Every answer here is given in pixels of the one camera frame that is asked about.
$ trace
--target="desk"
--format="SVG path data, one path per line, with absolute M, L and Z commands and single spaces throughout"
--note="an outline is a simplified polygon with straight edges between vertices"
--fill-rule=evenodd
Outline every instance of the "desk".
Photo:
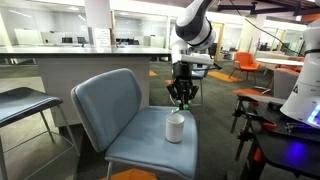
M 36 58 L 46 93 L 60 97 L 68 123 L 79 124 L 70 92 L 73 87 L 98 74 L 128 68 L 133 71 L 142 91 L 140 108 L 149 105 L 149 59 L 170 57 L 161 48 L 93 47 L 12 47 L 0 48 L 3 58 Z M 55 126 L 63 126 L 62 117 L 52 110 Z
M 292 61 L 292 60 L 285 60 L 285 59 L 270 59 L 270 58 L 257 58 L 256 61 L 262 62 L 262 63 L 268 63 L 268 64 L 277 64 L 277 67 L 280 67 L 280 65 L 303 66 L 304 64 L 304 62 L 300 62 L 300 61 Z M 273 80 L 274 79 L 272 78 L 271 81 L 266 85 L 266 88 L 259 87 L 259 86 L 255 86 L 255 88 L 265 89 L 265 91 L 263 91 L 262 94 L 269 92 L 272 90 Z
M 284 103 L 284 100 L 277 98 L 264 97 L 259 99 L 257 96 L 247 94 L 239 94 L 238 98 L 240 97 L 250 97 L 260 102 L 260 105 L 261 102 L 267 103 L 269 101 Z M 254 140 L 241 174 L 241 180 L 259 179 L 266 163 L 296 175 L 320 178 L 320 143 L 273 133 L 263 128 L 260 122 L 254 120 L 251 122 L 250 128 Z M 258 148 L 263 156 L 263 160 L 260 162 L 254 160 Z

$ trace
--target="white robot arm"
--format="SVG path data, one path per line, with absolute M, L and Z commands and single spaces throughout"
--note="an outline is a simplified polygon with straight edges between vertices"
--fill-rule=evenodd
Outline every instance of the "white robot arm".
M 320 19 L 303 33 L 305 61 L 299 78 L 280 111 L 300 122 L 320 128 Z
M 208 49 L 215 40 L 215 32 L 205 13 L 214 0 L 194 0 L 178 17 L 171 33 L 173 83 L 167 86 L 172 98 L 179 102 L 180 110 L 187 110 L 189 100 L 199 89 L 193 86 L 192 64 L 212 65 L 211 58 L 190 56 L 192 52 Z

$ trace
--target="white cylinder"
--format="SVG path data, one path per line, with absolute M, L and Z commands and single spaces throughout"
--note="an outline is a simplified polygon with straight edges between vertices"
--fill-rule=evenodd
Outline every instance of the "white cylinder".
M 179 113 L 171 113 L 166 118 L 166 139 L 178 143 L 183 138 L 184 117 Z

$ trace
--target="black chair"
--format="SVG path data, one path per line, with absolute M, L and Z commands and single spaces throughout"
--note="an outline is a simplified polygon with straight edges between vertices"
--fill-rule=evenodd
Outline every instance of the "black chair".
M 6 151 L 3 151 L 2 143 L 1 143 L 1 136 L 0 136 L 0 151 L 3 153 L 10 151 L 46 132 L 49 133 L 52 142 L 54 142 L 54 138 L 52 134 L 57 134 L 55 132 L 52 132 L 48 126 L 47 120 L 43 114 L 43 111 L 52 107 L 57 107 L 62 115 L 62 119 L 65 123 L 66 129 L 69 133 L 69 136 L 71 138 L 71 141 L 66 139 L 65 137 L 61 136 L 63 139 L 65 139 L 67 142 L 70 143 L 71 148 L 75 148 L 75 151 L 78 156 L 80 156 L 80 152 L 77 148 L 77 145 L 75 143 L 74 137 L 72 135 L 71 129 L 67 123 L 65 114 L 60 107 L 60 104 L 63 101 L 54 96 L 50 96 L 46 93 L 39 92 L 27 87 L 21 87 L 21 88 L 16 88 L 12 89 L 3 93 L 0 93 L 0 127 L 6 126 L 8 124 L 14 123 L 18 120 L 22 120 L 23 118 L 27 116 L 31 116 L 35 113 L 40 113 L 41 117 L 44 121 L 44 124 L 47 128 L 47 131 L 40 133 L 24 142 L 21 142 L 20 144 L 11 147 L 7 149 Z M 0 153 L 0 168 L 2 172 L 2 179 L 8 179 L 7 177 L 7 171 L 6 171 L 6 166 L 5 166 L 5 160 L 4 160 L 4 155 L 3 153 Z

